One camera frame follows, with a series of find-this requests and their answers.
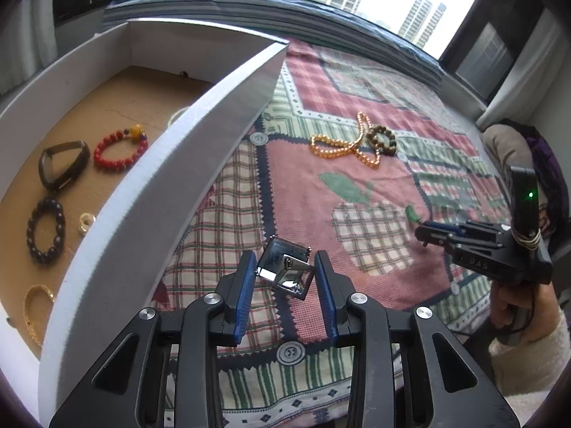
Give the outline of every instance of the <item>sleeve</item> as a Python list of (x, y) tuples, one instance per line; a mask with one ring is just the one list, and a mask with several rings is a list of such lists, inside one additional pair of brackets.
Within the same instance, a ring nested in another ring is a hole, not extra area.
[(542, 340), (516, 347), (494, 340), (489, 353), (496, 386), (505, 397), (551, 389), (571, 358), (569, 330), (563, 311), (558, 327)]
[(516, 394), (507, 396), (506, 401), (516, 414), (520, 425), (524, 426), (541, 403), (545, 400), (549, 391), (538, 391), (537, 393)]

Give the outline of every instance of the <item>purple cloth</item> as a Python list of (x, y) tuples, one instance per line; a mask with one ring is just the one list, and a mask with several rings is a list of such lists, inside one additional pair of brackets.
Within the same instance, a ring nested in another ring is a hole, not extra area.
[(535, 127), (518, 124), (510, 119), (503, 119), (501, 123), (518, 131), (525, 138), (532, 152), (537, 181), (547, 197), (549, 222), (555, 226), (549, 243), (549, 252), (551, 253), (565, 238), (567, 221), (569, 220), (569, 190), (563, 178), (561, 167), (555, 153)]

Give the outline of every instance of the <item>red bead bracelet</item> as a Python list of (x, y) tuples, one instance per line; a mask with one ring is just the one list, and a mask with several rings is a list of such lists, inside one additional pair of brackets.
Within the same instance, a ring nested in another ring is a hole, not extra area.
[[(122, 139), (129, 138), (129, 135), (133, 139), (133, 141), (139, 143), (139, 147), (136, 153), (133, 153), (131, 157), (126, 159), (119, 159), (118, 161), (108, 161), (101, 157), (101, 153), (105, 148), (107, 148), (110, 144), (115, 143), (116, 141), (121, 141)], [(93, 151), (93, 162), (97, 167), (102, 169), (108, 170), (125, 170), (129, 169), (139, 158), (143, 155), (145, 151), (148, 149), (148, 140), (145, 131), (141, 127), (141, 125), (135, 125), (130, 129), (125, 129), (124, 131), (117, 131), (115, 133), (110, 134), (108, 137), (105, 137), (102, 142), (97, 145), (95, 151)]]

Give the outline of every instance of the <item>blue gripper pad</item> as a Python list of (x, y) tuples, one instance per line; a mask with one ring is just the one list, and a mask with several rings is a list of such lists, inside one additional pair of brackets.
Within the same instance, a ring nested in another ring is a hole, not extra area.
[(242, 259), (240, 259), (238, 271), (236, 272), (236, 276), (238, 276), (239, 273), (242, 273), (240, 272), (241, 268), (245, 268), (242, 288), (238, 294), (238, 300), (235, 305), (236, 327), (234, 328), (234, 339), (238, 344), (242, 342), (242, 338), (246, 334), (246, 325), (248, 324), (249, 311), (252, 304), (253, 286), (256, 282), (257, 264), (256, 254), (254, 254), (253, 251), (245, 251), (242, 255)]
[(451, 225), (451, 224), (442, 224), (440, 222), (435, 222), (433, 220), (427, 220), (424, 225), (426, 225), (427, 227), (430, 228), (438, 228), (440, 230), (445, 230), (445, 231), (449, 231), (450, 233), (454, 233), (455, 235), (464, 237), (466, 236), (465, 233), (462, 233), (462, 229), (460, 227), (458, 227), (457, 225)]
[(325, 331), (327, 332), (329, 339), (335, 342), (339, 335), (337, 330), (335, 303), (333, 301), (333, 295), (331, 294), (331, 288), (329, 286), (329, 281), (327, 280), (325, 268), (323, 266), (321, 256), (319, 255), (315, 256), (315, 281), (317, 282), (318, 287), (319, 304), (323, 315), (323, 325), (325, 326)]

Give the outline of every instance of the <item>person's hand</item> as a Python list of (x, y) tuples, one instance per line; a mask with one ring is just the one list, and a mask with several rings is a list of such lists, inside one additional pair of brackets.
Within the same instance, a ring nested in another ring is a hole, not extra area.
[(532, 322), (522, 333), (522, 344), (549, 336), (559, 325), (561, 316), (553, 285), (504, 285), (496, 280), (492, 281), (490, 319), (496, 328), (503, 328), (512, 323), (513, 315), (507, 307), (509, 304), (528, 310), (532, 308), (534, 289), (536, 291), (535, 314)]

